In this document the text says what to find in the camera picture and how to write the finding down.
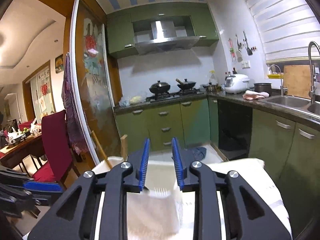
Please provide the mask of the wooden chopstick one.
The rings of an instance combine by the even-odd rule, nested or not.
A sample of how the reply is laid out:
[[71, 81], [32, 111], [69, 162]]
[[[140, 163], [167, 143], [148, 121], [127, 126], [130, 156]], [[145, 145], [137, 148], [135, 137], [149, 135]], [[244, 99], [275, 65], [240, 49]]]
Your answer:
[[100, 142], [99, 142], [99, 140], [98, 140], [98, 138], [97, 138], [97, 136], [96, 136], [96, 134], [95, 134], [95, 132], [94, 132], [93, 130], [91, 131], [91, 135], [92, 135], [93, 139], [94, 139], [95, 142], [96, 142], [96, 145], [97, 145], [98, 150], [99, 150], [100, 153], [103, 155], [103, 158], [104, 158], [104, 160], [105, 160], [108, 168], [109, 168], [109, 169], [112, 169], [112, 164], [109, 162], [108, 156], [107, 156], [106, 153], [104, 152], [104, 150], [103, 150], [103, 148], [102, 148], [102, 146], [101, 146], [101, 144], [100, 144]]

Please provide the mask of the wooden chopstick two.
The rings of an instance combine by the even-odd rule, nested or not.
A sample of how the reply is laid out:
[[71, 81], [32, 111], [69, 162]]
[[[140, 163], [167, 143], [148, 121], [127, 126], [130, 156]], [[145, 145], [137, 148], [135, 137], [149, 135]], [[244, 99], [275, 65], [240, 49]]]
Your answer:
[[127, 142], [127, 134], [123, 135], [120, 138], [121, 142], [121, 157], [124, 159], [124, 161], [127, 161], [128, 158], [128, 142]]

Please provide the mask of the black plastic fork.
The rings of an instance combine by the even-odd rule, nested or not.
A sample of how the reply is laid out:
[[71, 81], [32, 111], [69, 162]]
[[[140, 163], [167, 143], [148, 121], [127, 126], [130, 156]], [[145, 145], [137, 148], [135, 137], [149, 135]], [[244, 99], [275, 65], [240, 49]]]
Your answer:
[[168, 197], [171, 194], [170, 191], [162, 187], [155, 187], [154, 192], [156, 197], [161, 197], [161, 198]]

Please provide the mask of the steel kitchen faucet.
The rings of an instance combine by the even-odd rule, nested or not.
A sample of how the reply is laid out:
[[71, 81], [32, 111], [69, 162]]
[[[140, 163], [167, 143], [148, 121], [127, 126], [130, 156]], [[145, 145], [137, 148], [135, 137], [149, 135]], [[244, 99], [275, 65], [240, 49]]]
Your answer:
[[315, 41], [311, 41], [308, 45], [308, 58], [309, 58], [309, 66], [310, 66], [310, 80], [311, 80], [309, 96], [311, 99], [311, 104], [314, 104], [316, 99], [315, 68], [312, 65], [312, 57], [311, 57], [311, 49], [313, 46], [317, 49], [318, 53], [320, 53], [319, 45]]

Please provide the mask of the white patterned tablecloth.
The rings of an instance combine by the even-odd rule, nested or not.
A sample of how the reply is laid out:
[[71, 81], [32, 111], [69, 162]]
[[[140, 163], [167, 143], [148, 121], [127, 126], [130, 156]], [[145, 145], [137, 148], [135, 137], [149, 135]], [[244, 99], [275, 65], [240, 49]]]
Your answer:
[[245, 158], [233, 161], [224, 161], [218, 164], [209, 164], [208, 166], [213, 171], [223, 174], [227, 174], [229, 171], [238, 172], [271, 208], [285, 226], [289, 234], [292, 234], [289, 213], [283, 203], [280, 191], [264, 169], [265, 163], [263, 160], [257, 158]]

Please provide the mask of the checkered hanging apron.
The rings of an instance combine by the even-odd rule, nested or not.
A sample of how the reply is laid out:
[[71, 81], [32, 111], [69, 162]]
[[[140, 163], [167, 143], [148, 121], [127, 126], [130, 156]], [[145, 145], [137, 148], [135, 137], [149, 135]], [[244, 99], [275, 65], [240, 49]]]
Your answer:
[[84, 134], [81, 129], [80, 120], [76, 111], [76, 104], [73, 98], [70, 56], [66, 54], [65, 68], [62, 83], [62, 101], [66, 111], [66, 125], [69, 141], [72, 149], [78, 154], [89, 152]]

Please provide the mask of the blue cloth on floor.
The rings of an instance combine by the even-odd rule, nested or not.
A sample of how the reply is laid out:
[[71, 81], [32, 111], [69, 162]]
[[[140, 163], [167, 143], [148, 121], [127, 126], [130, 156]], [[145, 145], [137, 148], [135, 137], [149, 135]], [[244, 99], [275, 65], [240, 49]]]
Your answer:
[[193, 156], [195, 161], [202, 161], [207, 154], [207, 149], [205, 147], [193, 147], [189, 148], [188, 152]]

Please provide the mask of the white plastic utensil holder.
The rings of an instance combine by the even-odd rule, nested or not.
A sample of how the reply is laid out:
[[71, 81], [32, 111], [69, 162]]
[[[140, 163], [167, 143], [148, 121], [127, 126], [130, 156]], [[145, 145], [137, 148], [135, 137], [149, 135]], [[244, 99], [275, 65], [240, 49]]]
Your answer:
[[169, 152], [152, 152], [145, 189], [127, 194], [128, 239], [193, 239], [195, 194], [180, 191]]

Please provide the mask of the pink cloth on counter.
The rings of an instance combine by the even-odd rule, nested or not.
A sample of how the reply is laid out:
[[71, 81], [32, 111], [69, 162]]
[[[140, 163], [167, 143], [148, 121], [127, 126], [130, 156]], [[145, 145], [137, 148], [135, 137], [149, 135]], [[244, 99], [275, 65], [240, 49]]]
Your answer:
[[246, 90], [243, 94], [243, 98], [248, 101], [259, 100], [268, 98], [270, 95], [267, 92], [255, 92], [251, 90]]

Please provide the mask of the steel double sink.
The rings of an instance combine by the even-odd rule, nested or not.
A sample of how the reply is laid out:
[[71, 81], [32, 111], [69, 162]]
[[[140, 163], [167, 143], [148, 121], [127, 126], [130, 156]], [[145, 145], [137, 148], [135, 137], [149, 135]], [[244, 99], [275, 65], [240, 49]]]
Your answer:
[[281, 109], [288, 109], [295, 114], [303, 114], [308, 118], [319, 121], [319, 102], [317, 101], [312, 103], [311, 100], [305, 98], [281, 95], [260, 99], [259, 101], [268, 105], [280, 107]]

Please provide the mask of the black pot on counter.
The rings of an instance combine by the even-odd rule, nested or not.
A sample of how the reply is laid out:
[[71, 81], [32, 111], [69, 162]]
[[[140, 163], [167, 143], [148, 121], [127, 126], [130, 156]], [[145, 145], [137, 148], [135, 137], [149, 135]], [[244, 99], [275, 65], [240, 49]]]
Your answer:
[[269, 95], [272, 94], [272, 84], [271, 83], [255, 83], [254, 91], [258, 93], [266, 92]]

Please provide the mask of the small steel pot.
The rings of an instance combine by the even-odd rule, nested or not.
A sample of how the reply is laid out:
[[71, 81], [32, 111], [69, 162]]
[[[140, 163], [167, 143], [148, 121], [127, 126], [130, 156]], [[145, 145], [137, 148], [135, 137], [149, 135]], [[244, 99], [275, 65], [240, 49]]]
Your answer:
[[221, 86], [219, 84], [212, 84], [211, 82], [209, 82], [208, 84], [202, 85], [202, 87], [207, 92], [220, 92], [221, 91]]

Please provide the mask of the wooden cutting board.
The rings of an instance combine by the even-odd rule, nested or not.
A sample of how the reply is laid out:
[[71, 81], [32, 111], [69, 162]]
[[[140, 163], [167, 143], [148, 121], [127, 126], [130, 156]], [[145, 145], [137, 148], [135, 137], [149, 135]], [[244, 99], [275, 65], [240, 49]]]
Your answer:
[[285, 65], [283, 78], [284, 87], [287, 88], [288, 95], [310, 100], [311, 79], [309, 65]]

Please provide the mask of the black wok with lid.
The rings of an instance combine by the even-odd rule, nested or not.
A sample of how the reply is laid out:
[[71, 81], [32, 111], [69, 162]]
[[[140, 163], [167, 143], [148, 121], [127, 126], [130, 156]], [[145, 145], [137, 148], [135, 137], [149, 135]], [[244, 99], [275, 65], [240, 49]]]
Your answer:
[[156, 83], [151, 85], [149, 88], [149, 91], [155, 95], [158, 94], [167, 94], [170, 90], [171, 85], [169, 85], [167, 82], [161, 82], [158, 80]]

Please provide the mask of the white window blind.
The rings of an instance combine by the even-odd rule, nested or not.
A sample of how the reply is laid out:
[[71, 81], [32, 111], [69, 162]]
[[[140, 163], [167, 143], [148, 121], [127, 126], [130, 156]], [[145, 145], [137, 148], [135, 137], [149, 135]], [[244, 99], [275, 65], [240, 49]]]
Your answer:
[[319, 57], [319, 22], [305, 0], [244, 0], [257, 26], [268, 63]]

